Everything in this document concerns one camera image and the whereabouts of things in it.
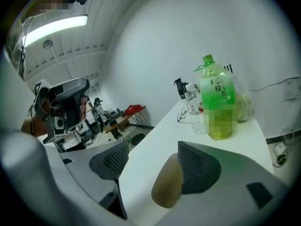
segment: green tea bottle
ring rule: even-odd
[[[199,87],[203,99],[203,120],[208,135],[213,139],[224,139],[232,135],[237,115],[235,108],[235,86],[229,71],[217,64],[211,55],[203,57],[205,65]]]

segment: bottle label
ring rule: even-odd
[[[201,79],[200,89],[204,109],[227,109],[235,104],[235,87],[227,75]]]
[[[198,104],[195,99],[187,102],[187,110],[188,110],[189,114],[198,114],[199,113]]]

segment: ceiling light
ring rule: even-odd
[[[44,26],[41,26],[40,28],[37,28],[27,35],[23,36],[22,38],[22,44],[25,42],[25,47],[32,44],[36,40],[45,37],[47,35],[50,35],[54,32],[67,29],[67,28],[73,28],[78,26],[85,26],[87,24],[88,16],[75,16],[75,17],[69,17],[65,19],[61,19],[49,24],[46,24]]]
[[[53,42],[51,40],[45,40],[43,42],[43,48],[44,49],[50,49],[53,46]]]

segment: white wall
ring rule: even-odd
[[[300,44],[273,0],[137,0],[109,47],[100,86],[111,105],[147,106],[156,126],[179,99],[175,79],[197,83],[202,56],[231,63],[249,89],[301,75]],[[266,138],[301,128],[300,100],[283,84],[252,92]]]

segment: eyeglasses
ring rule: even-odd
[[[185,108],[182,109],[181,113],[178,113],[178,116],[177,116],[177,122],[179,123],[186,123],[186,122],[183,122],[183,121],[180,121],[180,120],[184,120],[185,117],[187,115],[187,111],[185,110]]]

